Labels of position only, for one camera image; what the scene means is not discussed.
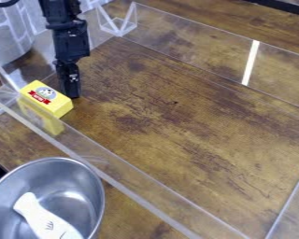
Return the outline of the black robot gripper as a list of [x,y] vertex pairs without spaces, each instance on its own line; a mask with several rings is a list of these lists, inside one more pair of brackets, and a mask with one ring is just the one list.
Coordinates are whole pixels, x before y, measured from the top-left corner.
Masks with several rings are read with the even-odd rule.
[[90,55],[87,21],[79,18],[80,0],[39,0],[47,19],[47,29],[52,31],[55,44],[56,71],[60,90],[71,98],[82,95],[80,69],[75,64]]

